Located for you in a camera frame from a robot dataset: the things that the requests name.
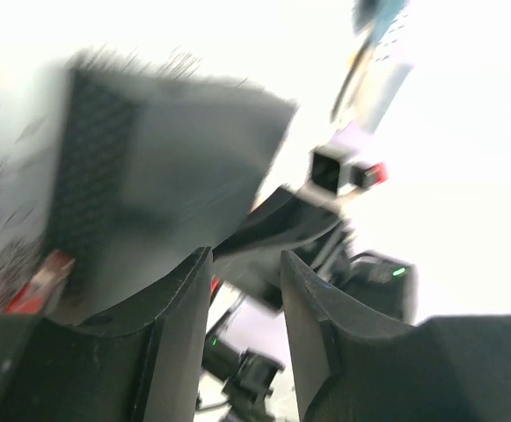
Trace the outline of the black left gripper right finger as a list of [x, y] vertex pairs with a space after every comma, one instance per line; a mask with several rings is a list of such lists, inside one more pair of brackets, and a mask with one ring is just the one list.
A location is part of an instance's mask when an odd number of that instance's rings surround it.
[[297, 375], [303, 421], [511, 421], [511, 316], [437, 316], [405, 324], [329, 287], [285, 251], [328, 325], [326, 379]]

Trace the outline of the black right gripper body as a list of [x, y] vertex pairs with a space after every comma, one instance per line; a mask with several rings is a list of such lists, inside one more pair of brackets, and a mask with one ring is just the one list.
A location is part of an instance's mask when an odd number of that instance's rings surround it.
[[339, 145], [311, 152], [309, 177], [296, 193], [278, 187], [239, 229], [214, 250], [213, 291], [229, 283], [266, 308], [280, 312], [283, 251], [294, 251], [313, 270], [329, 273], [346, 263], [345, 225], [338, 200], [360, 196], [388, 178], [383, 162], [356, 159]]

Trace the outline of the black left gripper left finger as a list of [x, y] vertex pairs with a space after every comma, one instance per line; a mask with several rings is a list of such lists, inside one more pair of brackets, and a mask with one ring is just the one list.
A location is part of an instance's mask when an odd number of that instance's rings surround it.
[[78, 326], [0, 314], [0, 421], [190, 421], [212, 252]]

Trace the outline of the black network switch box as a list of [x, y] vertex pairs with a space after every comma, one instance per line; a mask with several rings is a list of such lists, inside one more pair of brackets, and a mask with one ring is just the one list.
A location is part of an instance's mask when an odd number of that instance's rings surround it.
[[57, 319], [77, 324], [232, 235], [296, 106], [240, 83], [76, 62], [45, 245], [75, 265]]

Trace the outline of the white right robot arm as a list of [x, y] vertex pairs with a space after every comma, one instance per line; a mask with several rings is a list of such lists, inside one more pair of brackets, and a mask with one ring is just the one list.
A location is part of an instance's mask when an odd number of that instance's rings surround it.
[[[285, 316], [297, 375], [326, 379], [335, 361], [331, 330], [319, 322], [303, 292], [303, 276], [281, 253], [292, 251], [307, 273], [321, 277], [388, 317], [409, 323], [414, 313], [416, 273], [413, 265], [375, 251], [352, 254], [351, 229], [339, 211], [316, 205], [277, 188], [215, 251], [212, 289], [224, 284], [251, 297], [265, 309]], [[276, 359], [247, 349], [238, 351], [223, 339], [234, 316], [228, 308], [211, 323], [205, 338], [202, 368], [223, 384], [229, 421], [269, 421], [266, 400], [275, 376], [283, 370]]]

